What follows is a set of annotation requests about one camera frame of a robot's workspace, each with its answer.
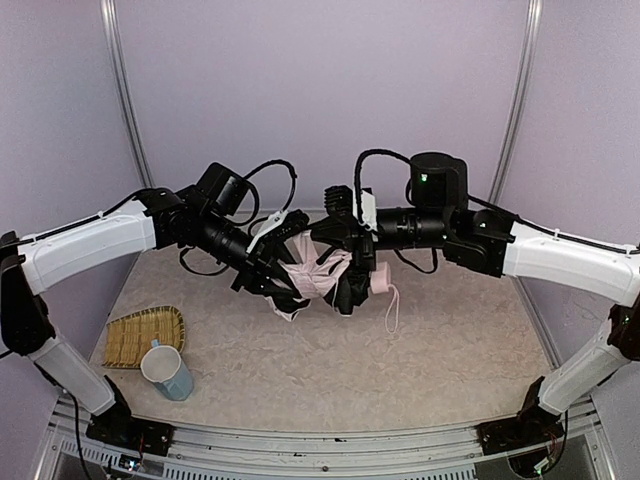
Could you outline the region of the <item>pink black folding umbrella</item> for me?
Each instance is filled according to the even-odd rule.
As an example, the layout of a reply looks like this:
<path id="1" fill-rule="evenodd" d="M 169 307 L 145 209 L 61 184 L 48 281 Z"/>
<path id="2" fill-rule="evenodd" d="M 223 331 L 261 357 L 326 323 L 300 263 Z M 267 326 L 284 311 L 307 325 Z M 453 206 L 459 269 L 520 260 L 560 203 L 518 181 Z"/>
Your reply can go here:
<path id="1" fill-rule="evenodd" d="M 293 237 L 293 244 L 300 256 L 300 263 L 285 265 L 284 269 L 302 298 L 294 299 L 291 307 L 284 306 L 282 300 L 267 297 L 266 301 L 274 313 L 287 322 L 292 322 L 300 310 L 308 307 L 311 300 L 328 297 L 329 305 L 338 308 L 338 287 L 340 280 L 347 280 L 347 267 L 352 254 L 338 249 L 324 255 L 318 254 L 309 232 Z M 373 272 L 364 273 L 364 293 L 374 295 L 393 293 L 386 310 L 384 325 L 388 334 L 394 334 L 399 326 L 400 294 L 391 280 L 391 268 L 388 262 L 380 262 Z"/>

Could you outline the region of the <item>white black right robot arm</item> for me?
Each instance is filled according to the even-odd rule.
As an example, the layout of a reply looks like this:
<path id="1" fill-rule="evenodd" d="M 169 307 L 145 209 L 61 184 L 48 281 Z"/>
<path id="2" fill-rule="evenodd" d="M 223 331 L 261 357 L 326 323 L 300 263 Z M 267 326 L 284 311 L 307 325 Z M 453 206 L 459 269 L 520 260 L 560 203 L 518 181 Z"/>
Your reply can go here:
<path id="1" fill-rule="evenodd" d="M 406 208 L 378 209 L 362 187 L 371 156 L 403 160 L 385 149 L 361 153 L 352 187 L 326 189 L 326 217 L 311 227 L 317 242 L 352 254 L 359 275 L 380 250 L 426 248 L 460 267 L 500 278 L 532 278 L 613 301 L 600 330 L 559 369 L 534 382 L 521 422 L 557 419 L 583 394 L 639 359 L 639 249 L 552 230 L 468 193 L 466 163 L 440 152 L 406 159 Z"/>

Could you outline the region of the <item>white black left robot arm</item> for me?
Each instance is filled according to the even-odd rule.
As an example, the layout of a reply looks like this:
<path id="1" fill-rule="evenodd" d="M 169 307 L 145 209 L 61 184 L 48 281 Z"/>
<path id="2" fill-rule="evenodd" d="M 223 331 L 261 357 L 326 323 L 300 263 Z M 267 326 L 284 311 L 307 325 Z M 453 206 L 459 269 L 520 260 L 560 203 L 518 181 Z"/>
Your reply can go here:
<path id="1" fill-rule="evenodd" d="M 20 238 L 1 238 L 1 337 L 9 352 L 28 357 L 93 416 L 130 412 L 117 388 L 97 374 L 57 332 L 41 295 L 78 273 L 120 257 L 176 245 L 199 249 L 236 271 L 235 291 L 275 302 L 298 300 L 285 270 L 292 255 L 284 242 L 302 232 L 300 211 L 271 215 L 256 235 L 231 221 L 246 195 L 248 178 L 214 162 L 194 184 L 177 192 L 146 188 L 116 206 L 71 224 Z"/>

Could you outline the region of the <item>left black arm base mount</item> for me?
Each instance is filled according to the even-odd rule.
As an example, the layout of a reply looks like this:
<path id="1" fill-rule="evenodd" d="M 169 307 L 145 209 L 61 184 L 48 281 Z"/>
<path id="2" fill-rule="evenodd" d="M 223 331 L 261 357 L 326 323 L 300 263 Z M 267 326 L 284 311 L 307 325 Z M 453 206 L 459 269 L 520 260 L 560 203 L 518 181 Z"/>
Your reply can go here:
<path id="1" fill-rule="evenodd" d="M 175 428 L 169 423 L 133 416 L 117 385 L 108 376 L 105 379 L 114 393 L 115 403 L 105 413 L 91 415 L 86 436 L 142 454 L 166 457 Z"/>

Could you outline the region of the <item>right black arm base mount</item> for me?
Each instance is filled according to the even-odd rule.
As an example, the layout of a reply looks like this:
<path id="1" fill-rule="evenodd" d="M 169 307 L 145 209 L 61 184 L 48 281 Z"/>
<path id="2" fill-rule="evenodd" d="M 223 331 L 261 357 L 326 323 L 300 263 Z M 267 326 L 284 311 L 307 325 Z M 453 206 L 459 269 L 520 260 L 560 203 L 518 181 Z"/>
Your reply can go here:
<path id="1" fill-rule="evenodd" d="M 561 415 L 540 406 L 539 391 L 544 378 L 539 377 L 528 388 L 523 405 L 512 417 L 480 423 L 476 432 L 484 455 L 516 450 L 562 437 L 565 428 Z"/>

